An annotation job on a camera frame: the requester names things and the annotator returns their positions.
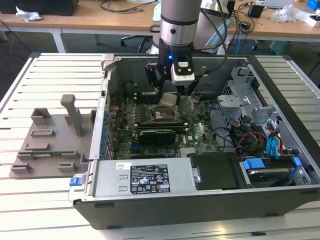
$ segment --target gray robot arm cylinder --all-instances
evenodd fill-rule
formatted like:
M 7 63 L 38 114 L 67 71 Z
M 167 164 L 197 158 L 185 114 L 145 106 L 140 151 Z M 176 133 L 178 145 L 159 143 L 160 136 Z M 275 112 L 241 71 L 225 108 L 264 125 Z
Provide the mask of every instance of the gray robot arm cylinder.
M 194 41 L 201 0 L 162 0 L 160 38 L 168 46 L 183 47 Z

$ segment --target power connector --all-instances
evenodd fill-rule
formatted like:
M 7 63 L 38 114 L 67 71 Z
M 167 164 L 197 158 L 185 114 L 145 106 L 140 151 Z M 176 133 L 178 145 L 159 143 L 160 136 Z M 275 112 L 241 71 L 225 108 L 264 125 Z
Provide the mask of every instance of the power connector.
M 247 22 L 247 21 L 241 21 L 239 23 L 239 27 L 242 29 L 242 30 L 249 30 L 250 27 L 251 27 L 251 23 L 250 22 Z

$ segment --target blue wire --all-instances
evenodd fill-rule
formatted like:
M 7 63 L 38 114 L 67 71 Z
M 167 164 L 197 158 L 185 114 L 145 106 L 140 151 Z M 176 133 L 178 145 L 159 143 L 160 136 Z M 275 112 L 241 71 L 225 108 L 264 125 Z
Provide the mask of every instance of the blue wire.
M 240 41 L 241 41 L 241 33 L 242 33 L 242 27 L 241 27 L 241 24 L 240 24 L 240 37 L 239 37 L 238 47 L 236 48 L 235 55 L 238 55 L 238 51 L 239 51 L 239 47 L 240 47 Z

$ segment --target black plastic cover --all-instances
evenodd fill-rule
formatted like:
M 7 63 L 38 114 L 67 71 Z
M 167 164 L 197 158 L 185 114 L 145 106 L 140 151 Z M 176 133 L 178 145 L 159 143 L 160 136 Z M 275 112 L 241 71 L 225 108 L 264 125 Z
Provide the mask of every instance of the black plastic cover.
M 79 0 L 0 0 L 2 14 L 14 14 L 16 6 L 26 12 L 72 16 Z
M 197 190 L 229 190 L 247 188 L 239 159 L 234 153 L 205 152 L 190 155 L 192 168 L 197 168 L 201 182 Z

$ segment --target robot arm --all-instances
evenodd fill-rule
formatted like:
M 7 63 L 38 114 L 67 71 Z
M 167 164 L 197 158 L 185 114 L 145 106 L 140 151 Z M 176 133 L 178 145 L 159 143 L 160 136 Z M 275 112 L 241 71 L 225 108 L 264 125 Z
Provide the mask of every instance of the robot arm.
M 160 92 L 165 80 L 177 86 L 178 96 L 196 81 L 191 52 L 201 3 L 162 0 L 158 63 L 149 63 L 145 68 L 149 83 Z

